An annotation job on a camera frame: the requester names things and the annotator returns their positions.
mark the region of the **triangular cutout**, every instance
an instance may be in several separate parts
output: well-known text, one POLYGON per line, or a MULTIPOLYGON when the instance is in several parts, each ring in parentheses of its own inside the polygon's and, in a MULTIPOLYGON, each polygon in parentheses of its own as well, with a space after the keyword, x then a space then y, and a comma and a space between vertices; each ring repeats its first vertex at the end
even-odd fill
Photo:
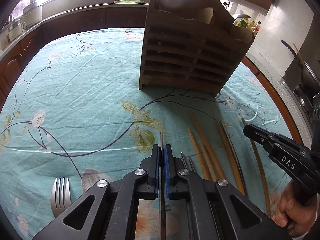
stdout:
POLYGON ((76 230, 81 230, 94 200, 94 195, 88 196, 80 205, 75 208, 75 210, 73 210, 64 218, 63 223, 76 230))
POLYGON ((253 227, 260 223, 260 218, 254 214, 238 197, 231 195, 230 199, 244 229, 253 227))

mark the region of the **light blue tablecloth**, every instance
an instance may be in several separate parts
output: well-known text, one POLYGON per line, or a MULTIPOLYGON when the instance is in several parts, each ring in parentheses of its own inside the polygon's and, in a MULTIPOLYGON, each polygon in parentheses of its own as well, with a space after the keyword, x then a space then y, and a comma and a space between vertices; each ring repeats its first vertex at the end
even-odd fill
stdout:
MULTIPOLYGON (((200 140, 192 109, 227 179, 235 180, 216 129, 223 120, 238 154, 249 198, 265 211, 265 199, 251 144, 241 117, 289 136, 275 104, 256 77, 240 64, 222 93, 212 95, 169 87, 138 89, 143 28, 73 34, 43 47, 13 87, 0 114, 0 204, 23 239, 30 239, 53 215, 50 193, 56 177, 69 177, 72 200, 95 181, 121 179, 136 169, 151 147, 171 144, 202 175, 187 128, 200 140)), ((272 208, 290 178, 258 150, 272 208)), ((168 239, 188 239, 184 204, 170 203, 168 239)), ((158 204, 141 201, 136 239, 158 238, 158 204)))

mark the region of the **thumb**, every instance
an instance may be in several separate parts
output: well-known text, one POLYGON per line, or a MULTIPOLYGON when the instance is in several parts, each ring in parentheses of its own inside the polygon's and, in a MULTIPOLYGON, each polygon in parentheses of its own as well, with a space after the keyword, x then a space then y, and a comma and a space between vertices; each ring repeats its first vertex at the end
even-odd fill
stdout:
POLYGON ((294 198, 288 201, 285 212, 287 213, 288 217, 298 224, 304 224, 310 213, 308 208, 302 206, 300 202, 294 198))

